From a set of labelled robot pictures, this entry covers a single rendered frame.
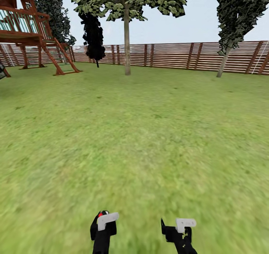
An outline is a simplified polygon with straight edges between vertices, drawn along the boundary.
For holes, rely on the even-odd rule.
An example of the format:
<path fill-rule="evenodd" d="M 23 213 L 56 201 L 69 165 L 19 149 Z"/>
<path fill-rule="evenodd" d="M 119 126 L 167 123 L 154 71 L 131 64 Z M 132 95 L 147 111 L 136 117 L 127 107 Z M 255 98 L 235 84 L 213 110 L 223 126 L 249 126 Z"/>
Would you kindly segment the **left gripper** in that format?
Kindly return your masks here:
<path fill-rule="evenodd" d="M 97 220 L 98 216 L 95 217 L 94 221 L 90 226 L 91 240 L 97 242 L 99 239 L 104 239 L 110 242 L 110 236 L 117 233 L 116 222 L 113 221 L 106 223 L 105 229 L 99 231 Z"/>

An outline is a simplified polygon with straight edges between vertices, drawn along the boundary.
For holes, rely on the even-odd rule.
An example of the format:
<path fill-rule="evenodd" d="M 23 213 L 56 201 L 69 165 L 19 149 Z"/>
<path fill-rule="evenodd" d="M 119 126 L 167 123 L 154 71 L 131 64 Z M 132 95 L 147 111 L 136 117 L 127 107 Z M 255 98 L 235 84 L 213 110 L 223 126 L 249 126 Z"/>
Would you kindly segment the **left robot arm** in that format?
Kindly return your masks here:
<path fill-rule="evenodd" d="M 96 216 L 90 226 L 91 240 L 94 241 L 92 254 L 109 254 L 110 236 L 117 233 L 118 213 Z"/>

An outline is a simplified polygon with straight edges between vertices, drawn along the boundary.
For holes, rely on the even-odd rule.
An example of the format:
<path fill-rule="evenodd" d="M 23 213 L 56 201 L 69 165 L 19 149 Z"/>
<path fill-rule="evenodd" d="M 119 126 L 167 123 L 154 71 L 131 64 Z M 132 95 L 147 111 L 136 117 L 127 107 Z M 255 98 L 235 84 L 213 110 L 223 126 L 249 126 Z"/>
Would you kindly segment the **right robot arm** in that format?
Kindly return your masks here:
<path fill-rule="evenodd" d="M 196 226 L 194 219 L 175 219 L 177 226 L 165 226 L 161 223 L 162 234 L 166 235 L 167 242 L 173 242 L 178 254 L 198 254 L 192 247 L 191 227 Z"/>

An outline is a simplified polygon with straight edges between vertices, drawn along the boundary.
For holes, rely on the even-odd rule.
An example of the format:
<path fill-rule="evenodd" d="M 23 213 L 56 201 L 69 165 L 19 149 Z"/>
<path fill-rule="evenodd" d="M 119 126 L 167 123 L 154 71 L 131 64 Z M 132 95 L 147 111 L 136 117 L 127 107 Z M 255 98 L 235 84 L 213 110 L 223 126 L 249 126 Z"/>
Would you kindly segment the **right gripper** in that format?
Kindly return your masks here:
<path fill-rule="evenodd" d="M 161 223 L 162 227 L 162 234 L 166 235 L 166 241 L 167 242 L 173 242 L 175 244 L 175 247 L 178 251 L 178 247 L 181 242 L 188 242 L 191 244 L 192 242 L 192 233 L 190 227 L 185 227 L 185 233 L 178 233 L 177 230 L 175 230 L 175 226 L 165 226 L 163 223 Z"/>

